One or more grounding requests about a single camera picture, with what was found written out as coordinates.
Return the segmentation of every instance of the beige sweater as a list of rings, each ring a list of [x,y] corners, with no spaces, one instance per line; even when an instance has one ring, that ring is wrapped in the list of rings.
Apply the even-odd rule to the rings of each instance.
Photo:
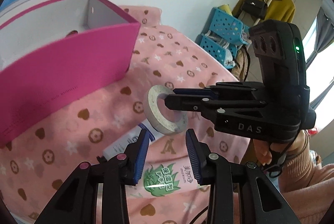
[[[302,153],[287,161],[278,183],[281,194],[301,223],[318,224],[334,199],[334,164],[314,165],[308,138],[304,146]],[[235,224],[239,224],[238,201],[234,204]]]

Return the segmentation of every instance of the black cord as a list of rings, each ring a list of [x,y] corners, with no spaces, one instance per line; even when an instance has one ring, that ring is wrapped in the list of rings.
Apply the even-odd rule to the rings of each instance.
[[[208,209],[209,206],[205,207],[202,211],[200,211],[193,219],[192,221],[190,221],[189,224],[194,224],[195,221],[201,216],[204,214],[204,212]]]

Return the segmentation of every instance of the yellow object in basket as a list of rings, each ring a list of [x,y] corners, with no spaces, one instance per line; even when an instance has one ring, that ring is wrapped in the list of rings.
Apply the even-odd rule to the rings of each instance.
[[[218,7],[220,10],[223,10],[225,11],[227,14],[231,15],[232,16],[232,12],[231,12],[231,9],[229,7],[228,4],[223,4],[221,5],[220,7]]]

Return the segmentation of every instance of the roll of tape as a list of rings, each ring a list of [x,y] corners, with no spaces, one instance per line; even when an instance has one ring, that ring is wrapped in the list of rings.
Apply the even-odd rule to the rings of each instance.
[[[180,119],[172,122],[166,119],[158,108],[158,99],[165,99],[167,95],[175,94],[169,88],[162,85],[155,85],[150,88],[146,94],[144,105],[144,113],[152,127],[164,135],[173,135],[183,132],[187,129],[188,115],[186,111],[176,111],[179,113]]]

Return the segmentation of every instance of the pink box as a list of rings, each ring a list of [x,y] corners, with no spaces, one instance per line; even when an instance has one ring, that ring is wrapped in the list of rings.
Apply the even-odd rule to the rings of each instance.
[[[107,0],[50,0],[1,25],[0,146],[123,78],[139,28]]]

